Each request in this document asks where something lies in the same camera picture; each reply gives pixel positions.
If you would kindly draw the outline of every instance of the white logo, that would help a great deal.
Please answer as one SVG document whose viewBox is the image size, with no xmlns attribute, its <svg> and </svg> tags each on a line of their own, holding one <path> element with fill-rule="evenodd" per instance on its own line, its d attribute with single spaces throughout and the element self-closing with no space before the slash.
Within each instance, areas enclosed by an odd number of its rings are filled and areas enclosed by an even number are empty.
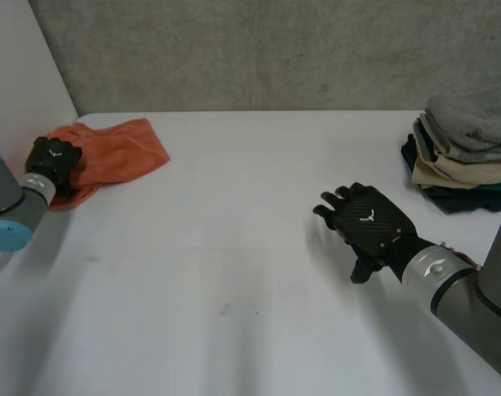
<svg viewBox="0 0 501 396">
<path fill-rule="evenodd" d="M 59 157 L 60 155 L 63 155 L 63 153 L 54 153 L 52 150 L 49 150 L 49 153 L 52 157 Z"/>
<path fill-rule="evenodd" d="M 371 216 L 367 216 L 365 219 L 360 218 L 360 221 L 375 221 L 375 211 L 371 209 Z"/>
</svg>

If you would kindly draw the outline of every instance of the orange cloth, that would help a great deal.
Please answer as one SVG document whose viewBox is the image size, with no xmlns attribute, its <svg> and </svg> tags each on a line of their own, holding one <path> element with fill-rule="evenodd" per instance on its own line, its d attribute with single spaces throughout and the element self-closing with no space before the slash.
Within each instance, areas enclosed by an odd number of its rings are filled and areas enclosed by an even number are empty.
<svg viewBox="0 0 501 396">
<path fill-rule="evenodd" d="M 130 182 L 169 161 L 168 153 L 145 118 L 104 130 L 92 130 L 76 122 L 59 127 L 47 137 L 69 141 L 83 150 L 69 178 L 73 196 L 56 196 L 50 210 L 71 209 L 93 196 L 101 186 Z"/>
</svg>

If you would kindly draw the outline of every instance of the folded clothes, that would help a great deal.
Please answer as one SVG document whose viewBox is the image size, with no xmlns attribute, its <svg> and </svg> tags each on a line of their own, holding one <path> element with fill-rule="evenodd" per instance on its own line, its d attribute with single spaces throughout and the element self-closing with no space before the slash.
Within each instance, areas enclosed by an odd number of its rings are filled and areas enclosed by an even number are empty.
<svg viewBox="0 0 501 396">
<path fill-rule="evenodd" d="M 501 162 L 501 87 L 428 100 L 424 128 L 448 158 Z"/>
<path fill-rule="evenodd" d="M 501 183 L 501 163 L 460 163 L 444 157 L 424 129 L 421 119 L 414 122 L 414 138 L 418 149 L 414 183 L 466 189 Z M 425 167 L 430 167 L 435 174 L 432 175 Z M 423 171 L 432 180 L 423 180 Z"/>
<path fill-rule="evenodd" d="M 409 170 L 413 172 L 418 159 L 418 150 L 412 134 L 408 135 L 408 142 L 400 152 Z M 449 214 L 481 208 L 493 212 L 501 210 L 501 187 L 498 191 L 491 191 L 483 189 L 482 186 L 471 190 L 432 186 L 423 192 L 439 209 Z"/>
<path fill-rule="evenodd" d="M 51 210 L 66 210 L 82 204 L 111 183 L 130 182 L 162 167 L 169 156 L 146 119 L 92 130 L 76 122 L 61 126 L 47 136 L 69 141 L 83 150 L 78 167 L 70 176 L 73 193 L 53 199 Z"/>
</svg>

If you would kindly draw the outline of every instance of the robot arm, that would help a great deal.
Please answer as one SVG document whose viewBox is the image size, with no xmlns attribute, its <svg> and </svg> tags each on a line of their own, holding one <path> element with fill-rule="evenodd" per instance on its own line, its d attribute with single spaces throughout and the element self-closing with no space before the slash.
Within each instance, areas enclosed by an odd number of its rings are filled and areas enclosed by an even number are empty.
<svg viewBox="0 0 501 396">
<path fill-rule="evenodd" d="M 65 190 L 82 151 L 58 139 L 38 138 L 16 180 L 0 156 L 0 252 L 30 242 L 57 190 Z"/>
<path fill-rule="evenodd" d="M 319 205 L 314 212 L 357 254 L 353 283 L 389 266 L 404 288 L 501 374 L 501 226 L 478 271 L 470 260 L 421 239 L 373 187 L 355 183 L 336 192 L 322 195 L 334 210 Z"/>
</svg>

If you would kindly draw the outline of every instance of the table surface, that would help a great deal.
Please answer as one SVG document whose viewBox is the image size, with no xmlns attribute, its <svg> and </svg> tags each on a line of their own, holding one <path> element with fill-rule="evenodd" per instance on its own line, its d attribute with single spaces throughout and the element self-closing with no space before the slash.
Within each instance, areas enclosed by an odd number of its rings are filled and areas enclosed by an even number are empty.
<svg viewBox="0 0 501 396">
<path fill-rule="evenodd" d="M 351 284 L 354 254 L 311 213 L 322 191 L 371 184 L 482 262 L 499 214 L 445 216 L 409 184 L 417 114 L 84 116 L 146 117 L 172 159 L 48 213 L 0 265 L 0 396 L 501 396 L 390 270 Z"/>
</svg>

